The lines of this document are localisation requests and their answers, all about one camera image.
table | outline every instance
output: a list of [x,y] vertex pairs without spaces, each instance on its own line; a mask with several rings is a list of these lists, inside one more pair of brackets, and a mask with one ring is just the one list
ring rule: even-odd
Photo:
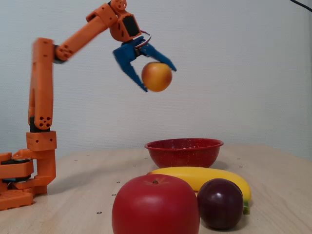
[[[57,161],[48,195],[0,212],[0,234],[112,234],[114,195],[131,178],[156,168],[146,149],[66,156]],[[252,189],[251,214],[232,233],[312,233],[311,161],[266,145],[226,144],[212,168],[241,175]],[[217,232],[201,224],[199,233]]]

orange 3d-printed part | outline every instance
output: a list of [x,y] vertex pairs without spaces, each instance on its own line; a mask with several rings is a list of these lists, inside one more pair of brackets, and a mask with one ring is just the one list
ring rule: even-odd
[[[38,38],[33,44],[32,74],[29,90],[27,149],[0,154],[0,210],[33,203],[33,196],[47,192],[56,177],[56,132],[53,123],[53,63],[63,63],[98,34],[110,28],[113,38],[127,42],[139,36],[134,16],[125,11],[126,0],[112,0],[86,17],[87,24],[60,46],[53,40]],[[33,160],[37,160],[37,175]]]

bowl rim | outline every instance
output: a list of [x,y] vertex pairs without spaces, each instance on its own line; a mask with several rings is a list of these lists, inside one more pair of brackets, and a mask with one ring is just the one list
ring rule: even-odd
[[[187,140],[187,139],[192,139],[192,140],[211,140],[211,141],[215,141],[216,145],[197,147],[197,148],[188,148],[188,149],[155,148],[155,147],[149,146],[150,144],[153,144],[153,143],[156,143],[156,142],[162,142],[162,141],[167,141],[167,140]],[[213,138],[173,138],[173,139],[164,139],[164,140],[152,141],[152,142],[146,143],[144,145],[144,147],[146,149],[148,149],[148,150],[158,150],[158,151],[195,151],[195,150],[206,150],[206,149],[217,148],[217,147],[221,147],[222,145],[224,145],[224,142],[222,140],[213,139]]]

red enamel bowl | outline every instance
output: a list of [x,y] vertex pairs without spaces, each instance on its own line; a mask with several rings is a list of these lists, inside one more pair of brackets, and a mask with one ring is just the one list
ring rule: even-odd
[[181,138],[147,143],[154,163],[160,167],[210,167],[218,157],[221,140]]

yellow banana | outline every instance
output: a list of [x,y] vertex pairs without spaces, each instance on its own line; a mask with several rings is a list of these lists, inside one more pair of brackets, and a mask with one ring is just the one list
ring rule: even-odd
[[162,174],[178,177],[186,181],[196,192],[209,180],[216,178],[227,179],[235,183],[241,189],[244,199],[244,214],[249,214],[249,204],[252,199],[250,186],[244,178],[233,172],[204,167],[169,167],[157,169],[148,174]]

